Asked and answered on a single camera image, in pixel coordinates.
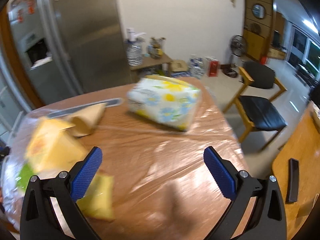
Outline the glass jar with items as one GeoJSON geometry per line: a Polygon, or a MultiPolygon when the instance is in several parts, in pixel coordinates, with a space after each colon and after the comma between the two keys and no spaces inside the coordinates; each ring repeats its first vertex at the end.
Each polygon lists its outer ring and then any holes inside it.
{"type": "Polygon", "coordinates": [[[148,53],[151,58],[160,59],[163,56],[163,46],[165,41],[166,41],[166,38],[164,37],[150,38],[150,43],[148,45],[148,53]]]}

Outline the red paper bag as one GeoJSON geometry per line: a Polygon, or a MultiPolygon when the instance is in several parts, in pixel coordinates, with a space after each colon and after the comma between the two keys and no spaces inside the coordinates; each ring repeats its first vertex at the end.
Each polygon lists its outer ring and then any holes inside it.
{"type": "Polygon", "coordinates": [[[207,75],[209,77],[216,77],[218,74],[220,62],[214,57],[207,57],[207,75]]]}

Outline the wooden cabinet with round mirror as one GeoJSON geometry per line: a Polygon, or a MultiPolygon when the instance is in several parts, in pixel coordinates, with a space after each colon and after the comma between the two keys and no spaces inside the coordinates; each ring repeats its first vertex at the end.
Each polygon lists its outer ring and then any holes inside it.
{"type": "Polygon", "coordinates": [[[243,36],[246,55],[254,61],[268,55],[275,19],[274,0],[245,0],[243,36]]]}

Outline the black standing fan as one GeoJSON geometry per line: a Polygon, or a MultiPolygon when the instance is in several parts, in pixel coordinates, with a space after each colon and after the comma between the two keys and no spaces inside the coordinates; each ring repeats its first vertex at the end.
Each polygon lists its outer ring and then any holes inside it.
{"type": "Polygon", "coordinates": [[[227,77],[236,78],[238,77],[238,72],[235,70],[235,68],[239,64],[241,57],[246,53],[247,49],[245,38],[241,35],[234,35],[231,38],[229,48],[231,51],[229,64],[223,67],[222,72],[227,77]]]}

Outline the stainless steel refrigerator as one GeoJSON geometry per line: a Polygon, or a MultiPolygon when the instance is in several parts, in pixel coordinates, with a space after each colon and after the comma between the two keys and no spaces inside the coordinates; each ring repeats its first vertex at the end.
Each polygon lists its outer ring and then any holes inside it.
{"type": "Polygon", "coordinates": [[[9,0],[7,16],[43,103],[131,83],[116,0],[9,0]]]}

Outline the small wooden side table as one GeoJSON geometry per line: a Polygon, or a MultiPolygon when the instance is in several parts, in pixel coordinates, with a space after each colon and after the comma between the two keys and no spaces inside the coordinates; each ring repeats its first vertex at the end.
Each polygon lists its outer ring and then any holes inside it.
{"type": "Polygon", "coordinates": [[[142,64],[138,66],[130,66],[131,77],[135,79],[137,77],[137,71],[140,69],[150,68],[154,66],[159,66],[161,64],[171,64],[173,61],[166,53],[160,59],[153,59],[151,57],[143,56],[142,64]]]}

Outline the grey plastic strip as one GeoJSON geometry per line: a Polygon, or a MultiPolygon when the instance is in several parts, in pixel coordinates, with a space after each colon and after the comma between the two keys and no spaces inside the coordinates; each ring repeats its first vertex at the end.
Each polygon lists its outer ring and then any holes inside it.
{"type": "Polygon", "coordinates": [[[62,110],[55,110],[52,113],[49,113],[48,115],[46,115],[46,117],[48,117],[50,119],[59,118],[59,117],[73,114],[77,111],[80,111],[80,110],[86,108],[86,107],[95,106],[98,104],[103,104],[103,105],[105,105],[105,108],[108,108],[108,107],[120,106],[122,103],[123,103],[122,98],[106,99],[106,100],[91,102],[91,103],[87,103],[84,105],[74,106],[74,107],[70,107],[70,108],[66,108],[66,109],[62,109],[62,110]]]}

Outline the large water bottle with pump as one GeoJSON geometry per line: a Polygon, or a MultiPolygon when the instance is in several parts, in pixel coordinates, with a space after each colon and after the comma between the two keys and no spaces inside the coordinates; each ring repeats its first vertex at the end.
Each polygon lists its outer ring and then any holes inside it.
{"type": "Polygon", "coordinates": [[[143,63],[144,35],[146,33],[137,33],[134,28],[127,28],[127,61],[129,66],[136,67],[143,63]]]}

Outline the pack of water bottles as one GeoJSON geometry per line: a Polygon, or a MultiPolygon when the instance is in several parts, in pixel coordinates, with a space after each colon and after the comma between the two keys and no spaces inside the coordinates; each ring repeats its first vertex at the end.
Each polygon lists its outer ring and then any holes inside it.
{"type": "Polygon", "coordinates": [[[205,73],[204,59],[195,54],[191,54],[189,59],[189,69],[193,77],[201,79],[205,73]]]}

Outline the black remote on table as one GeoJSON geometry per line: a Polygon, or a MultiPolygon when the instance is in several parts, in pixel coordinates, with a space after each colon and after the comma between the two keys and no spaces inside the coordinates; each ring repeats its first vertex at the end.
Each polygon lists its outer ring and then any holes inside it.
{"type": "Polygon", "coordinates": [[[287,187],[287,203],[295,203],[299,192],[299,161],[291,158],[289,160],[289,178],[287,187]]]}

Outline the yellow coffee box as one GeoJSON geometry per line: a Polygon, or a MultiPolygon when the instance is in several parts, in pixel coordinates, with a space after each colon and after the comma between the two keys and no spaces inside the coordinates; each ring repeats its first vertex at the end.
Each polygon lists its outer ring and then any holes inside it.
{"type": "Polygon", "coordinates": [[[39,118],[25,153],[35,173],[46,170],[70,171],[88,150],[69,133],[74,125],[61,119],[39,118]]]}

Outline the brown paper cup lying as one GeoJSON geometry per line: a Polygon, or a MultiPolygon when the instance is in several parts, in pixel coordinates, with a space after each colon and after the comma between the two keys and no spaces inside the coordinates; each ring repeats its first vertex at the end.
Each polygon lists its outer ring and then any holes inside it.
{"type": "Polygon", "coordinates": [[[73,124],[69,132],[74,137],[84,137],[94,132],[106,108],[106,103],[87,106],[75,113],[69,114],[65,120],[73,124]]]}

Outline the cardboard box on floor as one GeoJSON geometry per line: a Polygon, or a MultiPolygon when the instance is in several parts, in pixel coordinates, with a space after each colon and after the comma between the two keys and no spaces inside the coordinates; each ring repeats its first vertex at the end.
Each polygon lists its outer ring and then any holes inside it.
{"type": "Polygon", "coordinates": [[[189,70],[189,66],[183,60],[174,60],[170,63],[170,71],[173,73],[178,72],[187,72],[189,70]]]}

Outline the wooden chair black cushion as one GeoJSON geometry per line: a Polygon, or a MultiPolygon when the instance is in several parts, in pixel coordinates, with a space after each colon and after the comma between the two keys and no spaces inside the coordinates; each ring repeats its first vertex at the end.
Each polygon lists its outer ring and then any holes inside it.
{"type": "Polygon", "coordinates": [[[287,89],[276,77],[274,70],[255,61],[245,62],[242,67],[239,67],[239,74],[242,78],[242,86],[222,112],[226,113],[233,105],[238,110],[245,126],[245,131],[238,138],[240,143],[244,142],[251,132],[275,131],[274,136],[261,148],[263,151],[287,126],[285,119],[272,103],[287,89]],[[278,86],[279,91],[269,99],[243,94],[248,87],[267,90],[274,86],[278,86]]]}

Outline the floral tissue pack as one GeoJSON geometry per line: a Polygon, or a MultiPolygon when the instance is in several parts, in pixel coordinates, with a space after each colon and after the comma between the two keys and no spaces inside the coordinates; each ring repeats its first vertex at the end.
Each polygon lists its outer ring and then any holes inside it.
{"type": "Polygon", "coordinates": [[[132,113],[179,131],[190,128],[201,97],[199,88],[159,75],[147,75],[127,93],[132,113]]]}

